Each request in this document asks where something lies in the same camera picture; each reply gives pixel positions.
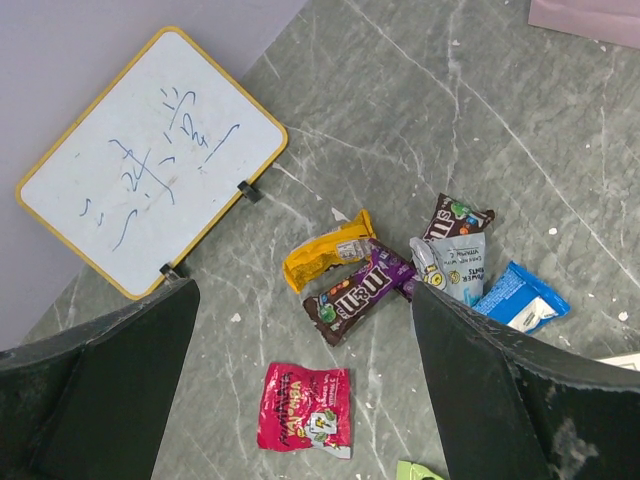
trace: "white wall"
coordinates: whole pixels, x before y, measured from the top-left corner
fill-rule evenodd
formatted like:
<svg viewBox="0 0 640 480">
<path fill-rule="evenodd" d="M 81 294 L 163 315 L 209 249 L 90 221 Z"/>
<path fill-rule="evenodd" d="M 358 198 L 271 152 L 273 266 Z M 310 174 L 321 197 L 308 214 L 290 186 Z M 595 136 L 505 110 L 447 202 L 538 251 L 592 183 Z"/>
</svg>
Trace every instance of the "white wall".
<svg viewBox="0 0 640 480">
<path fill-rule="evenodd" d="M 165 25 L 240 78 L 306 0 L 0 2 L 0 350 L 17 345 L 82 260 L 15 202 L 17 182 Z"/>
</svg>

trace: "candy wrapper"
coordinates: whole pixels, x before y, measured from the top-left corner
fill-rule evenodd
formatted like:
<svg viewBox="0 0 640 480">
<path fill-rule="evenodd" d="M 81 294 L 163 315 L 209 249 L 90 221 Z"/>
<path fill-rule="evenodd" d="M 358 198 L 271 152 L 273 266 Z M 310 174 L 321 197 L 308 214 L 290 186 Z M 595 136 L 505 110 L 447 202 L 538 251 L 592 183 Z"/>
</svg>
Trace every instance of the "candy wrapper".
<svg viewBox="0 0 640 480">
<path fill-rule="evenodd" d="M 480 300 L 484 288 L 483 232 L 429 242 L 412 238 L 409 245 L 424 283 L 470 307 Z"/>
<path fill-rule="evenodd" d="M 376 238 L 376 234 L 369 212 L 361 210 L 352 222 L 312 238 L 291 252 L 282 265 L 287 283 L 300 293 L 307 283 L 330 268 L 368 258 L 369 238 Z"/>
<path fill-rule="evenodd" d="M 311 320 L 332 346 L 394 287 L 409 280 L 415 269 L 377 240 L 369 240 L 371 259 L 328 292 L 303 302 Z"/>
<path fill-rule="evenodd" d="M 551 287 L 515 262 L 474 309 L 524 333 L 569 313 L 571 307 Z"/>
<path fill-rule="evenodd" d="M 483 231 L 496 218 L 493 210 L 475 212 L 464 203 L 441 193 L 423 240 L 449 238 Z"/>
<path fill-rule="evenodd" d="M 444 480 L 427 467 L 411 462 L 398 462 L 396 480 Z"/>
<path fill-rule="evenodd" d="M 258 446 L 290 452 L 319 448 L 351 458 L 349 371 L 272 363 L 260 402 Z"/>
</svg>

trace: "green wrapper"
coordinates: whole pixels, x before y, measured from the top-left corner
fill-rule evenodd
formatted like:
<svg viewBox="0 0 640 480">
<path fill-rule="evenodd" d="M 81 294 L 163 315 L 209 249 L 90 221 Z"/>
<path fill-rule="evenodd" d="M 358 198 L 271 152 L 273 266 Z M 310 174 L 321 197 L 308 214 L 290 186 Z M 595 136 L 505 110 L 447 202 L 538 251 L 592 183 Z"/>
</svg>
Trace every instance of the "green wrapper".
<svg viewBox="0 0 640 480">
<path fill-rule="evenodd" d="M 427 467 L 411 462 L 398 462 L 396 480 L 444 480 Z"/>
</svg>

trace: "blue snack wrapper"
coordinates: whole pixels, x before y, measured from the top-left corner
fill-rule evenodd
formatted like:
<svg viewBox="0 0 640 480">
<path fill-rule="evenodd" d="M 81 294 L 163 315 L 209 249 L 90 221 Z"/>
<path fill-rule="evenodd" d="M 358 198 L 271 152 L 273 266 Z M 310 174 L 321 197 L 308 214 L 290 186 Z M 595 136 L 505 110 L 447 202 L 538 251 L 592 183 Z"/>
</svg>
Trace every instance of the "blue snack wrapper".
<svg viewBox="0 0 640 480">
<path fill-rule="evenodd" d="M 571 307 L 546 283 L 512 261 L 473 309 L 529 333 L 554 318 L 566 315 Z"/>
</svg>

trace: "white label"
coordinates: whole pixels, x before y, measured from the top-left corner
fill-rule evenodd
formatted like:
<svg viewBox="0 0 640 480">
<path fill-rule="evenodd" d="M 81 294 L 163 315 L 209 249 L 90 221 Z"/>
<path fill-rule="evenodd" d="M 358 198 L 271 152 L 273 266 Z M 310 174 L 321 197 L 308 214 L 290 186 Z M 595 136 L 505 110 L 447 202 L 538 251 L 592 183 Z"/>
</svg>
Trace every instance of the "white label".
<svg viewBox="0 0 640 480">
<path fill-rule="evenodd" d="M 536 297 L 529 305 L 520 310 L 508 325 L 520 332 L 527 333 L 538 326 L 540 320 L 544 320 L 556 315 L 556 311 L 549 306 L 542 298 Z"/>
</svg>

